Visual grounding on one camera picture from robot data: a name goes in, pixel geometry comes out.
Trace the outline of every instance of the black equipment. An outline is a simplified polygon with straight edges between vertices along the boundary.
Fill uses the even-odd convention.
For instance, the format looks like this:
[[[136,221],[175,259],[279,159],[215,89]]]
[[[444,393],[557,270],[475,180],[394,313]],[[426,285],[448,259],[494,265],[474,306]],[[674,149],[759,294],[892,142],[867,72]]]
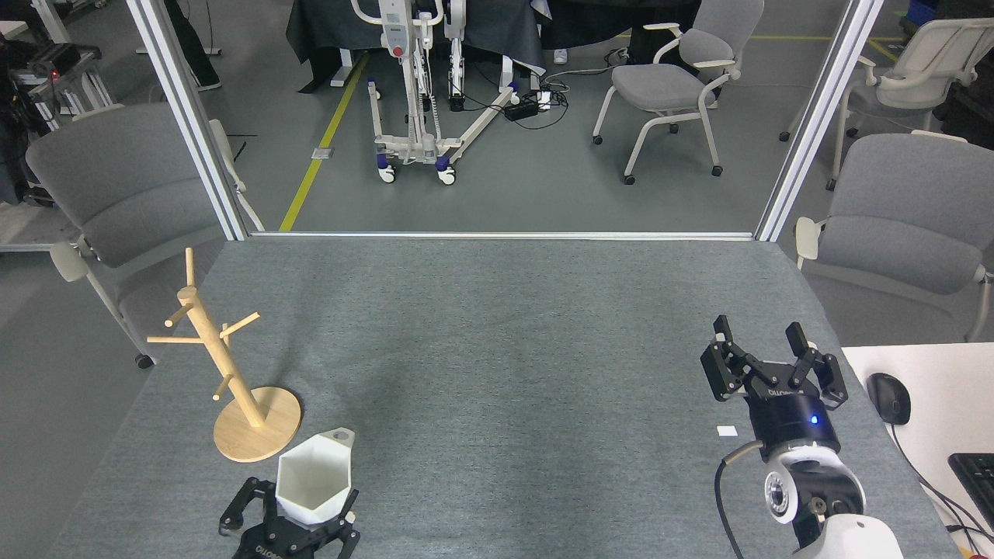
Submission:
[[[994,526],[994,454],[957,453],[949,456],[949,467],[973,499],[988,526]]]
[[[276,484],[272,481],[259,480],[256,477],[246,479],[238,494],[232,499],[218,524],[218,533],[232,536],[242,529],[245,522],[243,513],[249,503],[262,499],[262,524],[253,526],[242,533],[242,541],[233,559],[313,559],[314,552],[333,540],[342,542],[342,551],[338,559],[349,559],[359,543],[359,531],[353,528],[352,522],[346,518],[359,491],[352,489],[345,505],[338,516],[318,525],[311,531],[301,527],[284,516],[276,515]]]
[[[80,62],[80,49],[68,43],[55,43],[42,49],[28,68],[37,78],[57,80]]]

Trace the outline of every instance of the white desk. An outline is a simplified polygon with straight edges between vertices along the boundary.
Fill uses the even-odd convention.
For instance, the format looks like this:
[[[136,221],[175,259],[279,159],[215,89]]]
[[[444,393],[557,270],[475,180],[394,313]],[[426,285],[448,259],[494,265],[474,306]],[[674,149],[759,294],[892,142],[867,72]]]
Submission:
[[[911,420],[896,426],[896,432],[909,460],[929,483],[990,531],[946,459],[953,453],[994,453],[989,389],[994,343],[847,347],[843,352],[864,388],[873,373],[888,373],[905,384],[911,395]],[[934,501],[943,521],[956,524],[945,505]],[[968,548],[961,531],[953,534],[953,540]],[[994,557],[994,545],[983,536],[974,534],[973,540],[982,554]]]
[[[23,21],[0,21],[0,33],[7,39],[13,39],[19,33],[28,30],[28,24]]]

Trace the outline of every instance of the gray chair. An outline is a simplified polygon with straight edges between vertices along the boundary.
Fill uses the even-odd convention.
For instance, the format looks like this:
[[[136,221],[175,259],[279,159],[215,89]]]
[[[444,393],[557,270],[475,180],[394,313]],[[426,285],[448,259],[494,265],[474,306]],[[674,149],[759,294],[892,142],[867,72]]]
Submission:
[[[994,18],[932,20],[918,28],[893,68],[876,68],[860,57],[861,73],[839,101],[832,177],[833,190],[842,165],[845,136],[855,137],[861,122],[846,128],[851,112],[877,118],[922,116],[928,130],[931,112],[945,101],[953,82],[969,86],[974,67],[994,47]]]
[[[656,114],[643,126],[628,157],[622,180],[634,184],[631,174],[635,160],[649,129],[669,124],[670,132],[678,131],[677,122],[699,119],[708,137],[708,148],[714,166],[711,174],[721,176],[715,136],[711,131],[708,110],[718,107],[715,90],[728,80],[737,80],[742,73],[743,48],[762,15],[763,0],[705,0],[701,3],[694,27],[680,32],[675,23],[644,26],[647,30],[669,30],[674,39],[653,57],[652,64],[622,66],[611,72],[612,86],[604,96],[597,123],[593,127],[593,143],[600,145],[600,127],[607,107],[615,93],[632,105]],[[679,48],[680,58],[697,70],[693,75],[679,66],[659,64],[667,52]]]
[[[828,218],[797,222],[797,265],[817,261],[940,295],[980,283],[966,335],[973,341],[986,322],[994,278],[982,264],[994,241],[991,176],[994,151],[959,138],[918,131],[859,139],[839,174]],[[842,318],[874,319],[867,306],[851,312]]]
[[[195,246],[198,277],[224,239],[190,152],[166,103],[94,114],[33,143],[28,164],[83,236],[52,248],[66,280],[86,277],[140,353],[168,335],[164,319],[186,284],[182,254]],[[112,279],[105,289],[103,280]]]

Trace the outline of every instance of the gray felt table surface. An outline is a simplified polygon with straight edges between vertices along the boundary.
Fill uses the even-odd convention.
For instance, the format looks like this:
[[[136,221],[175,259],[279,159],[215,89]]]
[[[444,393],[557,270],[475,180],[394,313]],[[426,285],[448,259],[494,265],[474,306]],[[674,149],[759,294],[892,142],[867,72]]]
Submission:
[[[356,432],[360,559],[732,557],[712,484],[751,429],[698,361],[712,321],[786,361],[798,320],[842,357],[793,262],[758,242],[252,240],[228,243],[202,295],[218,322],[261,313],[233,337],[236,360],[250,386],[299,395],[292,445]],[[164,359],[50,557],[234,554],[218,519],[247,477],[276,479],[277,458],[223,458],[207,352]],[[844,368],[852,398],[832,420],[867,512],[909,559],[958,557]],[[788,557],[764,474],[758,453],[726,470],[729,516],[746,558]]]

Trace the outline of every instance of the chair backrest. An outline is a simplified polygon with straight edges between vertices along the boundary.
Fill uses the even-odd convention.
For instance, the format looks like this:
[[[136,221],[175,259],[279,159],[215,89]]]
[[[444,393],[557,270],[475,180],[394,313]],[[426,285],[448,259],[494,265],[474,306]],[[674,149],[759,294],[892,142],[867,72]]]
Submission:
[[[26,155],[100,259],[116,268],[218,219],[167,103],[72,122]]]
[[[911,37],[877,99],[898,108],[939,106],[954,80],[973,81],[973,67],[992,47],[994,18],[932,20]]]
[[[694,26],[680,40],[680,57],[687,64],[721,59],[741,61],[762,9],[763,0],[704,0],[694,18]],[[721,45],[714,38],[725,44]],[[721,73],[720,69],[704,70],[700,77],[709,82]]]
[[[875,134],[839,174],[818,262],[937,293],[975,280],[994,241],[994,151],[948,138]]]

